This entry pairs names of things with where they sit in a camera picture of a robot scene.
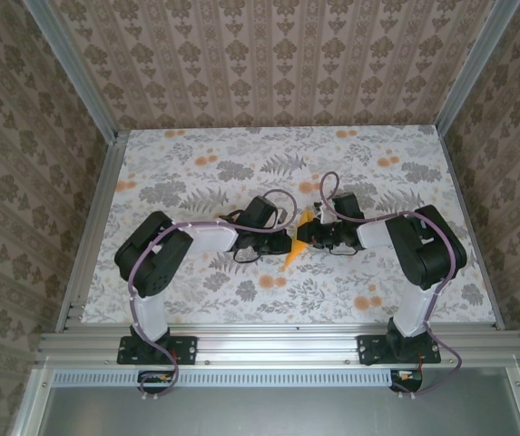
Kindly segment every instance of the table surface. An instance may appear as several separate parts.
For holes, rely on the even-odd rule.
[[[132,131],[83,322],[131,321],[113,258],[149,213],[208,220],[272,188],[293,193],[303,210],[319,200],[319,179],[330,170],[367,218],[433,204],[468,254],[433,320],[495,321],[435,127],[412,125]],[[285,196],[271,200],[289,211]],[[309,247],[283,271],[285,258],[237,264],[231,253],[186,257],[165,290],[168,322],[386,322],[406,283],[388,248],[339,257]]]

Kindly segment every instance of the patterned wallpaper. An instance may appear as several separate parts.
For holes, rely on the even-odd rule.
[[[33,18],[0,0],[0,434],[54,328],[103,152]]]
[[[432,124],[492,0],[52,0],[120,129]]]
[[[520,7],[446,143],[505,322],[520,329]]]

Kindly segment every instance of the purple cable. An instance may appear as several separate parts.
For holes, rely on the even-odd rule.
[[[271,193],[283,193],[283,194],[287,195],[291,199],[292,204],[293,204],[293,213],[292,213],[291,217],[289,218],[289,220],[287,220],[280,227],[274,227],[274,228],[271,228],[271,229],[255,229],[253,227],[246,227],[244,225],[232,224],[232,223],[221,222],[221,221],[198,221],[198,222],[194,222],[194,223],[176,223],[176,224],[173,224],[171,227],[166,228],[161,233],[159,233],[151,241],[151,243],[149,243],[147,248],[141,253],[139,258],[137,259],[136,263],[134,264],[134,266],[133,266],[133,268],[131,270],[131,274],[129,275],[129,280],[128,280],[128,290],[129,290],[129,294],[131,295],[130,303],[131,303],[132,325],[134,327],[134,330],[139,335],[139,337],[143,341],[145,341],[149,345],[151,345],[153,348],[155,348],[156,350],[162,352],[167,357],[167,359],[169,359],[169,361],[171,362],[172,367],[173,367],[173,378],[171,380],[171,383],[169,383],[169,386],[167,386],[167,388],[164,391],[162,391],[160,394],[153,394],[153,395],[151,395],[151,394],[148,394],[144,390],[144,382],[145,382],[145,380],[153,377],[154,376],[153,374],[149,374],[148,376],[144,376],[141,379],[141,382],[140,382],[140,385],[139,385],[139,390],[141,391],[143,398],[146,398],[147,395],[151,395],[153,398],[157,399],[159,396],[163,396],[166,393],[168,393],[171,390],[171,388],[179,380],[179,365],[177,364],[177,361],[175,361],[175,359],[171,356],[171,354],[167,350],[165,350],[161,345],[159,345],[155,341],[151,341],[149,339],[149,337],[146,335],[146,333],[142,329],[141,325],[139,324],[139,318],[137,316],[136,309],[134,307],[134,298],[137,297],[137,292],[134,290],[134,286],[133,286],[134,278],[136,276],[136,273],[139,271],[139,267],[144,262],[146,257],[149,255],[151,250],[160,241],[162,241],[162,239],[167,234],[169,234],[170,232],[173,232],[173,231],[175,231],[177,229],[181,229],[182,227],[191,227],[191,226],[195,227],[195,226],[202,226],[202,225],[208,226],[210,224],[216,224],[216,225],[218,225],[220,227],[227,227],[227,228],[231,228],[231,229],[247,230],[247,231],[255,232],[255,233],[275,233],[275,232],[279,232],[281,230],[286,229],[290,224],[292,224],[294,222],[294,220],[296,219],[296,215],[298,214],[298,204],[296,203],[296,199],[294,198],[294,196],[291,193],[289,193],[287,191],[284,191],[283,189],[271,189],[271,190],[267,191],[263,196],[266,197],[267,195],[269,195]]]
[[[326,195],[324,195],[324,182],[326,181],[327,177],[329,177],[330,175],[333,175],[335,177],[336,183],[335,183],[334,189],[332,190],[332,194],[329,197],[327,197]],[[435,309],[435,305],[437,304],[437,299],[439,298],[439,294],[441,293],[441,291],[443,291],[443,288],[445,288],[445,286],[453,278],[453,276],[456,272],[456,257],[453,252],[453,247],[452,247],[451,243],[449,242],[449,240],[447,239],[446,235],[443,233],[443,231],[441,229],[439,229],[439,227],[435,223],[433,223],[431,220],[426,218],[426,216],[421,215],[420,213],[417,213],[417,212],[404,211],[404,212],[399,212],[399,213],[388,213],[386,215],[378,216],[376,218],[369,218],[369,219],[350,218],[349,216],[336,212],[334,207],[329,203],[329,199],[331,199],[334,196],[339,185],[340,185],[340,177],[338,176],[338,174],[334,171],[329,171],[322,176],[322,179],[320,180],[320,187],[319,187],[320,198],[322,200],[322,203],[332,213],[334,213],[338,218],[340,218],[342,220],[346,220],[346,221],[351,221],[353,223],[371,223],[371,222],[375,222],[378,220],[385,220],[387,218],[394,218],[399,215],[414,216],[415,218],[418,218],[422,222],[426,223],[429,227],[431,227],[435,231],[435,233],[437,233],[437,235],[443,240],[445,247],[447,248],[447,252],[449,254],[449,264],[450,264],[449,273],[447,274],[446,278],[436,287],[435,291],[433,292],[433,297],[431,298],[431,302],[429,303],[429,306],[427,307],[427,311],[425,312],[423,326],[425,327],[425,330],[427,331],[427,334],[431,337],[431,339],[433,339],[435,342],[437,342],[443,348],[445,348],[446,350],[451,352],[454,356],[456,356],[457,365],[455,366],[455,368],[453,370],[451,370],[451,372],[442,381],[440,381],[439,383],[437,383],[433,386],[425,388],[422,391],[411,392],[404,386],[401,386],[398,383],[393,383],[393,384],[395,384],[395,386],[397,386],[399,389],[403,390],[405,393],[408,393],[410,396],[423,395],[425,393],[430,393],[431,391],[433,391],[434,389],[436,389],[437,387],[439,387],[443,383],[445,383],[449,377],[451,377],[453,374],[455,374],[459,370],[459,368],[461,368],[461,363],[462,363],[461,356],[459,355],[459,353],[456,352],[453,348],[451,348],[448,345],[446,345],[445,343],[443,343],[441,340],[439,340],[436,337],[436,335],[433,333],[431,328],[429,327],[429,319],[431,318],[431,313]]]

